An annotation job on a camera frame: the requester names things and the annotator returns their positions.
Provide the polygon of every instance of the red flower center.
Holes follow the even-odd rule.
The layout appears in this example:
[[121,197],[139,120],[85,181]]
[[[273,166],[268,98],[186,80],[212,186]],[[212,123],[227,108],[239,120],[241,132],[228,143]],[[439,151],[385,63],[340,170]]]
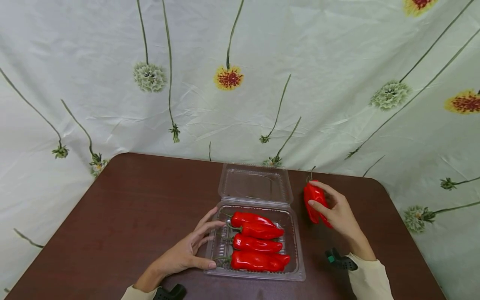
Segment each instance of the red flower center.
[[413,3],[418,7],[418,9],[422,9],[427,6],[428,3],[432,2],[433,0],[412,0]]
[[452,101],[452,105],[455,107],[457,111],[480,111],[480,96],[463,96],[457,97],[455,100]]
[[238,74],[233,70],[226,70],[218,75],[218,81],[225,87],[232,87],[239,85],[242,77],[243,74]]

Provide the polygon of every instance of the floral fabric backdrop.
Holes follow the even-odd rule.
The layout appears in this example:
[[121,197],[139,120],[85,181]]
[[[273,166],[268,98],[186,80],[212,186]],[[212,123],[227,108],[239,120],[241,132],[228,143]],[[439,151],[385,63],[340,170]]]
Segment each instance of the floral fabric backdrop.
[[3,1],[0,298],[139,152],[378,180],[476,299],[479,30],[480,0]]

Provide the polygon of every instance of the plastic clamshell container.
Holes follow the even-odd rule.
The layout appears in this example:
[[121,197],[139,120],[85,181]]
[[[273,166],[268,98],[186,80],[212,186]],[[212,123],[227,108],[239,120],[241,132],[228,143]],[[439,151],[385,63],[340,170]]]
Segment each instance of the plastic clamshell container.
[[[257,279],[304,281],[305,266],[301,251],[298,221],[290,208],[293,195],[288,179],[288,172],[283,168],[270,168],[252,165],[223,165],[222,177],[218,187],[222,200],[218,203],[218,212],[213,220],[227,222],[235,212],[258,214],[272,220],[277,227],[285,230],[277,240],[283,244],[280,254],[290,255],[290,262],[283,272],[253,272],[232,270],[229,263],[214,270],[206,270],[210,275],[246,277]],[[229,257],[233,253],[232,242],[228,239],[237,234],[228,226],[210,232],[213,237],[208,242],[206,257]]]

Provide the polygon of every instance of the red pepper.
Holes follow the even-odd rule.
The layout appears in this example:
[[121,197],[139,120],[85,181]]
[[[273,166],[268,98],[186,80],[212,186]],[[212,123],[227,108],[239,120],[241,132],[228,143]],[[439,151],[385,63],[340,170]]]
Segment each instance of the red pepper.
[[283,263],[275,257],[258,252],[233,251],[231,257],[222,259],[230,261],[234,270],[282,272],[285,269]]
[[256,214],[235,212],[233,216],[227,215],[225,213],[224,215],[230,217],[230,223],[232,224],[233,227],[240,227],[242,222],[247,222],[247,223],[259,223],[259,224],[276,228],[275,224],[272,221],[270,221],[270,219],[267,219],[266,217],[259,216]]
[[324,191],[321,188],[311,185],[308,182],[307,185],[303,188],[303,201],[305,202],[305,206],[307,207],[310,221],[312,221],[314,224],[318,224],[318,218],[320,217],[322,221],[325,223],[325,225],[327,225],[327,227],[332,228],[332,225],[330,224],[330,222],[328,222],[327,218],[324,215],[317,212],[313,207],[310,206],[310,204],[308,204],[309,200],[314,200],[328,208],[327,201],[325,200]]
[[276,253],[282,250],[282,243],[272,240],[258,240],[237,233],[233,238],[233,248],[251,252]]
[[279,238],[285,232],[283,229],[278,229],[277,227],[266,226],[258,223],[242,222],[241,226],[238,228],[232,227],[230,224],[228,224],[228,226],[232,229],[240,230],[241,234],[243,234],[244,236],[261,240],[272,240],[275,238]]
[[270,254],[270,255],[272,257],[275,257],[279,261],[281,261],[283,263],[283,265],[287,265],[290,262],[290,255],[282,255],[282,254],[279,254],[279,253],[273,253],[273,254]]

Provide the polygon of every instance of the human hand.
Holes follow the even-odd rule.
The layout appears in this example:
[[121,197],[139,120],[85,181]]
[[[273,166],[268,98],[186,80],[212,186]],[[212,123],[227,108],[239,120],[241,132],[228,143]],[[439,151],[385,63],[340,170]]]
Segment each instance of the human hand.
[[150,292],[154,290],[165,277],[188,268],[199,268],[203,270],[215,269],[216,263],[214,261],[195,255],[203,244],[211,240],[211,238],[205,237],[205,234],[209,233],[210,230],[215,227],[225,225],[225,222],[222,221],[207,222],[216,211],[216,207],[211,209],[200,222],[198,222],[197,227],[195,227],[192,233],[157,258],[138,279],[134,287],[144,292]]
[[309,200],[308,204],[324,215],[332,227],[347,239],[354,255],[363,260],[375,261],[375,254],[361,231],[346,197],[324,183],[310,181],[310,184],[325,190],[330,195],[332,208],[326,208],[314,200]]

